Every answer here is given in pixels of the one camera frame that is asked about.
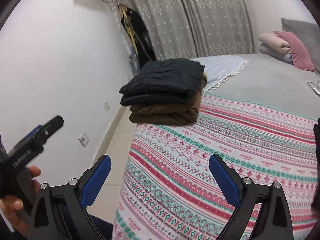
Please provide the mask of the person's left hand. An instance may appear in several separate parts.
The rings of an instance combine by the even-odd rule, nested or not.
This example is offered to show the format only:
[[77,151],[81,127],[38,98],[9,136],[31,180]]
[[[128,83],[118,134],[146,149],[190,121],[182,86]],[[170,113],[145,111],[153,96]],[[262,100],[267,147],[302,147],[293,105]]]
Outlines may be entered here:
[[[41,170],[37,166],[28,167],[31,177],[35,178],[41,175]],[[40,183],[36,179],[32,179],[33,193],[37,195]],[[1,199],[1,211],[13,228],[18,231],[23,237],[28,237],[29,228],[26,222],[18,215],[18,211],[23,210],[22,201],[11,195],[7,195]]]

